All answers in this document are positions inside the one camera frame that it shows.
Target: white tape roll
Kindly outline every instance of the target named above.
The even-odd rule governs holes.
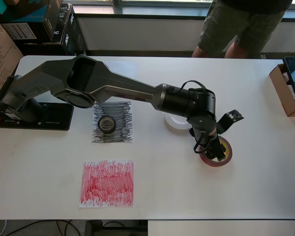
[[[186,117],[180,117],[180,116],[166,113],[165,121],[174,129],[187,130],[191,128],[191,124],[187,122]]]

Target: leg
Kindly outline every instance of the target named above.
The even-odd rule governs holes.
[[[216,56],[235,35],[249,27],[249,19],[248,12],[234,9],[221,0],[213,0],[192,57]]]
[[[254,14],[251,25],[236,36],[234,47],[230,47],[225,58],[239,58],[247,53],[259,53],[270,39],[273,31],[281,22],[284,11],[275,14]]]
[[[205,53],[199,46],[196,47],[196,49],[193,51],[193,54],[191,56],[192,58],[209,58],[210,56]]]
[[[236,42],[232,43],[225,54],[225,58],[242,59],[247,55],[248,51],[239,46]]]

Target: black box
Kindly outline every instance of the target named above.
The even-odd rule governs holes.
[[[77,51],[68,25],[58,22],[52,42],[17,45],[24,55],[73,56]]]
[[[68,24],[75,45],[77,46],[77,54],[85,54],[87,44],[85,43],[78,19],[75,18],[72,4],[62,4],[58,21],[66,22]]]
[[[0,23],[16,42],[50,42],[61,4],[62,0],[20,0],[0,15]]]

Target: red tape roll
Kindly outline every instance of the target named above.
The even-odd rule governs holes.
[[[230,162],[230,160],[232,159],[233,156],[233,150],[232,147],[230,145],[229,142],[227,142],[226,139],[222,138],[221,136],[218,136],[220,143],[224,145],[224,147],[226,148],[226,151],[224,152],[224,154],[226,155],[226,158],[223,161],[213,161],[208,159],[206,153],[200,153],[199,156],[200,158],[203,160],[204,163],[206,163],[208,166],[212,166],[212,167],[220,167],[220,166],[224,166],[227,163]]]

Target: red scribbled paper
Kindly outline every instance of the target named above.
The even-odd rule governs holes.
[[[131,160],[86,162],[80,207],[133,206],[133,172]]]

